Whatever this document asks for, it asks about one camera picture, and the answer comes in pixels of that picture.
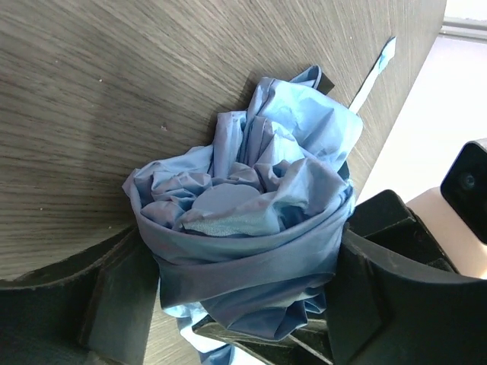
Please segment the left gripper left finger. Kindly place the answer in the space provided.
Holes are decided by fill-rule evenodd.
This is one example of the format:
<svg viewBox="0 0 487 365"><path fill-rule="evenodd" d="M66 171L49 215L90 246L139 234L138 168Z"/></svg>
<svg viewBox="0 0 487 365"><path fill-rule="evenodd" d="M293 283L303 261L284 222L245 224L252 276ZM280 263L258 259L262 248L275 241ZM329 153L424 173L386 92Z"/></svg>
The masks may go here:
<svg viewBox="0 0 487 365"><path fill-rule="evenodd" d="M1 282L3 364L141 364L158 267L135 228Z"/></svg>

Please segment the light blue folding umbrella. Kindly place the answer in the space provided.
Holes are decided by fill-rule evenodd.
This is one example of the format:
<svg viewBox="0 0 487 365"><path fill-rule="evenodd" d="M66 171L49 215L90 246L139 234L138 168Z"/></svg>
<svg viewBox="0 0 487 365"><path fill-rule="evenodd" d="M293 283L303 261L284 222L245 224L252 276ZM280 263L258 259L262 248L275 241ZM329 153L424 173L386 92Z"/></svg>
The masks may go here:
<svg viewBox="0 0 487 365"><path fill-rule="evenodd" d="M197 335L206 316L278 341L325 310L355 210L346 161L363 129L358 111L395 52L390 38L349 106L320 91L317 65L288 81L261 78L246 109L218 115L210 145L124 182L159 267L161 307L203 364L256 362Z"/></svg>

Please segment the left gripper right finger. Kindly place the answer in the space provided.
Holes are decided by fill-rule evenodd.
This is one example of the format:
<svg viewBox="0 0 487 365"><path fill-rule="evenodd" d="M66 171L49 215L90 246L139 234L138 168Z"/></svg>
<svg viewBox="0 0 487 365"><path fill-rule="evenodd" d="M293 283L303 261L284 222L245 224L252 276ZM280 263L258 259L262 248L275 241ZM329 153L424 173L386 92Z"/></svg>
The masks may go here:
<svg viewBox="0 0 487 365"><path fill-rule="evenodd" d="M337 364L484 364L486 282L431 251L423 223L393 191L360 204L326 286Z"/></svg>

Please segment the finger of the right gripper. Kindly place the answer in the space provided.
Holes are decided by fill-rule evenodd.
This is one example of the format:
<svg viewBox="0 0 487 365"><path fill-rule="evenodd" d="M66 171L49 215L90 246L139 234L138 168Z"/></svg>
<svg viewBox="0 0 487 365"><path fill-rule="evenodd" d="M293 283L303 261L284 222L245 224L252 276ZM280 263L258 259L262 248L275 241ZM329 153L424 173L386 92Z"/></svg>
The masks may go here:
<svg viewBox="0 0 487 365"><path fill-rule="evenodd" d="M281 341L267 341L225 329L210 317L193 326L193 331L210 339L232 344L265 364L333 365L328 327L323 317L310 317L308 324Z"/></svg>

